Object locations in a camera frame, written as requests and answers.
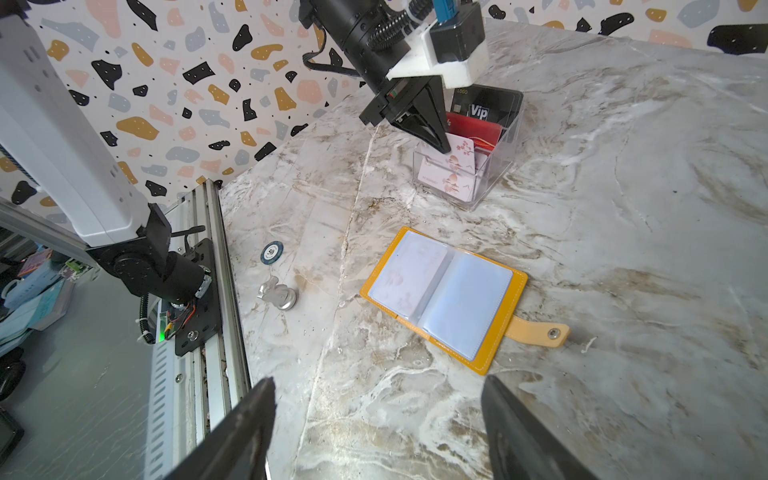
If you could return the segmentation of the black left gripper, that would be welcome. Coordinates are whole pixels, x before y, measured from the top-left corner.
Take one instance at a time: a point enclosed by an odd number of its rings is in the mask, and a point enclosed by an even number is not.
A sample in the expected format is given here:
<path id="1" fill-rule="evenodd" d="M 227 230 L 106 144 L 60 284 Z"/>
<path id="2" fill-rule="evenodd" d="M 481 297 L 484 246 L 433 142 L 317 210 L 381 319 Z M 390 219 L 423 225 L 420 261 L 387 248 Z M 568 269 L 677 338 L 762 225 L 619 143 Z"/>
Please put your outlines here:
<path id="1" fill-rule="evenodd" d="M 386 120 L 438 152 L 448 153 L 441 78 L 386 78 L 407 52 L 404 36 L 432 10 L 431 1 L 410 1 L 400 11 L 382 1 L 301 1 L 298 19 L 306 28 L 323 30 L 375 94 L 360 114 L 363 123 L 376 126 Z"/>

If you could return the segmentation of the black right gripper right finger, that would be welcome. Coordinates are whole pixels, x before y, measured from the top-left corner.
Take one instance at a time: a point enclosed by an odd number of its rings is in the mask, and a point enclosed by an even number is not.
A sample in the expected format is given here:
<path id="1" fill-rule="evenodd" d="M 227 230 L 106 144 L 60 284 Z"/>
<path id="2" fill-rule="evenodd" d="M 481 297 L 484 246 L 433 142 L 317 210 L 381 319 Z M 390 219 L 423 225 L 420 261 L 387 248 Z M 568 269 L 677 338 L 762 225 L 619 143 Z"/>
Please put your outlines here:
<path id="1" fill-rule="evenodd" d="M 485 378 L 481 411 L 495 479 L 596 479 L 495 375 Z"/>

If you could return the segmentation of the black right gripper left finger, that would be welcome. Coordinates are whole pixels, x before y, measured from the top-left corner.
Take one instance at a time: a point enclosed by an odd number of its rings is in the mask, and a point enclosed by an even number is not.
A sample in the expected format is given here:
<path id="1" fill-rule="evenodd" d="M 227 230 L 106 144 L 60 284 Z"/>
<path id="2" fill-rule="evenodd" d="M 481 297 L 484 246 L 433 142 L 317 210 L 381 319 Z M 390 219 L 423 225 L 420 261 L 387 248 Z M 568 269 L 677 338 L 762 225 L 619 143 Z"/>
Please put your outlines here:
<path id="1" fill-rule="evenodd" d="M 275 392 L 273 378 L 261 379 L 168 477 L 265 479 L 276 419 Z"/>

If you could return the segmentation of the black VIP card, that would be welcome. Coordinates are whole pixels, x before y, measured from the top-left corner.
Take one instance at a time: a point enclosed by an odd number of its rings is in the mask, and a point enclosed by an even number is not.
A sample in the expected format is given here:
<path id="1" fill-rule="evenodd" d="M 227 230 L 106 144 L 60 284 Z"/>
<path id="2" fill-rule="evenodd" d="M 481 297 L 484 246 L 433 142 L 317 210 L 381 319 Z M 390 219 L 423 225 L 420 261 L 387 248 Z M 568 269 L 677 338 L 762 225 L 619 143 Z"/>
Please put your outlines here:
<path id="1" fill-rule="evenodd" d="M 454 90 L 450 112 L 508 129 L 522 111 L 523 100 L 524 94 L 517 90 L 471 85 Z"/>

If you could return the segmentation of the yellow leather card holder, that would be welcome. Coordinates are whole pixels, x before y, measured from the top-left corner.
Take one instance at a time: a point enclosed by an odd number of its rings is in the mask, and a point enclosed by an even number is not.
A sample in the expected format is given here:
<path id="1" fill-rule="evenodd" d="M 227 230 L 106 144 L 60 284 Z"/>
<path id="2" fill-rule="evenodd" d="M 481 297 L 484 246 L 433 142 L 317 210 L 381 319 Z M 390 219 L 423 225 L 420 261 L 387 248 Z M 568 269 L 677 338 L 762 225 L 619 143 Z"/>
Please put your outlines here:
<path id="1" fill-rule="evenodd" d="M 473 372 L 485 375 L 504 338 L 545 348 L 571 328 L 515 315 L 528 276 L 409 227 L 388 246 L 360 295 Z"/>

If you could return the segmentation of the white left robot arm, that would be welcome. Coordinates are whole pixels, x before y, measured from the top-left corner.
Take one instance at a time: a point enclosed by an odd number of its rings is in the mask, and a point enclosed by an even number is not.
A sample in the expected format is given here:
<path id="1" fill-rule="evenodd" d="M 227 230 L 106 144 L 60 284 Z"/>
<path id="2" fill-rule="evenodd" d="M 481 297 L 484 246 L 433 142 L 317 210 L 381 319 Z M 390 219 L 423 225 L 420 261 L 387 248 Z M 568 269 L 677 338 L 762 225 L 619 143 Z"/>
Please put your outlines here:
<path id="1" fill-rule="evenodd" d="M 206 267 L 170 249 L 171 227 L 120 173 L 85 116 L 65 97 L 63 83 L 26 21 L 26 1 L 1 5 L 1 149 L 60 204 L 87 256 L 137 296 L 194 303 L 215 279 Z M 303 1 L 298 18 L 342 41 L 354 72 L 375 91 L 362 119 L 383 120 L 434 146 L 450 149 L 435 69 L 397 78 L 405 41 L 431 11 L 416 1 L 388 12 L 379 1 Z"/>

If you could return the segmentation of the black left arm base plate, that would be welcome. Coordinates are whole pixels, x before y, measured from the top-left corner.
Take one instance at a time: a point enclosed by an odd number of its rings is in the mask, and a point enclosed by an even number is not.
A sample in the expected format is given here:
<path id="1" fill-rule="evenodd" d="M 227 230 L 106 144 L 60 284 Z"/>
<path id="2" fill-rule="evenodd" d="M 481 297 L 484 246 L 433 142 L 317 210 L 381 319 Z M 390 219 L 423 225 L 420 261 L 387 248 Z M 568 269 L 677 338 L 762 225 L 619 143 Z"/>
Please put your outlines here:
<path id="1" fill-rule="evenodd" d="M 211 279 L 201 298 L 194 297 L 186 304 L 172 304 L 165 300 L 157 304 L 156 343 L 164 345 L 169 342 L 177 357 L 202 347 L 221 332 L 222 313 L 215 253 L 214 243 L 210 239 L 203 239 L 188 254 Z"/>

